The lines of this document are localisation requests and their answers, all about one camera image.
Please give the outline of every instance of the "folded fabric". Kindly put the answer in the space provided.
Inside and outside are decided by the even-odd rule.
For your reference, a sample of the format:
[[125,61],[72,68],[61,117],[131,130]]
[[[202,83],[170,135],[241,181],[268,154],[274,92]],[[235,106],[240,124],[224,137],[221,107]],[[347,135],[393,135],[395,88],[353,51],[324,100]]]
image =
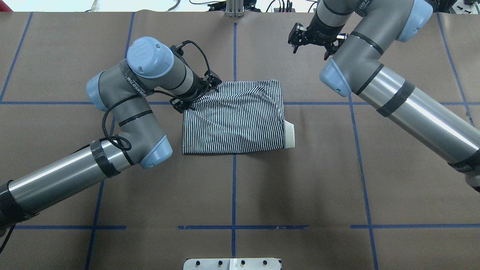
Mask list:
[[285,148],[277,80],[222,82],[183,119],[184,154],[234,154]]

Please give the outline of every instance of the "red object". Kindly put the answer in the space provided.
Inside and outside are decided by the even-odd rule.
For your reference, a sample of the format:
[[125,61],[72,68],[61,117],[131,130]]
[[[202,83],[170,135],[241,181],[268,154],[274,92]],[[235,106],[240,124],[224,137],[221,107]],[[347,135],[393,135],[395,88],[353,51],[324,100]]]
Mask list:
[[4,1],[0,0],[0,12],[1,11],[13,11]]

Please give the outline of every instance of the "light blue cap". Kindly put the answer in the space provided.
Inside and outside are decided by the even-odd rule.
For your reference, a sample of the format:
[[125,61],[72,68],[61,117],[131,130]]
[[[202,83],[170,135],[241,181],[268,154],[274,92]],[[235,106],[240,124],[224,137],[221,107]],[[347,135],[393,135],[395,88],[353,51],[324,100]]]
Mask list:
[[333,58],[328,61],[322,72],[320,72],[320,80],[342,97],[348,96],[352,91]]
[[87,91],[88,98],[91,102],[93,102],[95,107],[101,111],[106,111],[107,108],[105,107],[105,104],[103,104],[103,101],[100,98],[100,90],[98,89],[98,83],[100,81],[100,75],[102,73],[103,71],[97,74],[95,77],[91,78],[90,81],[88,81],[85,89]]
[[140,162],[140,166],[144,169],[150,169],[171,157],[173,153],[172,147],[168,142],[167,135],[156,144],[155,147]]
[[401,42],[409,41],[430,19],[433,7],[425,0],[415,0],[412,11],[408,16],[407,23],[403,27],[402,33],[397,37]]
[[173,67],[173,52],[153,37],[141,37],[128,48],[127,63],[137,75],[155,79]]

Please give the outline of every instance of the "white bracket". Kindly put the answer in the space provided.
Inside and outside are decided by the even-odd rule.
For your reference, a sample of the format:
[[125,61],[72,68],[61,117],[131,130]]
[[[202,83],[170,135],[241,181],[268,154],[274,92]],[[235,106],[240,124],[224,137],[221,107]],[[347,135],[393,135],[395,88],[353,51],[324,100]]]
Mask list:
[[281,270],[276,258],[216,258],[188,259],[183,270]]
[[243,17],[243,0],[227,0],[227,9],[225,10],[226,17]]

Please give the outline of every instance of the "black and white striped fabric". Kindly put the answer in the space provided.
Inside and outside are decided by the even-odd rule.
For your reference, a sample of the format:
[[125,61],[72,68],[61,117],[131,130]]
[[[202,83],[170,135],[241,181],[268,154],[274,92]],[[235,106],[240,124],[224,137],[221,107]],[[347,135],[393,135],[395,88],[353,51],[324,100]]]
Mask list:
[[185,111],[184,154],[236,154],[285,148],[277,80],[222,82]]

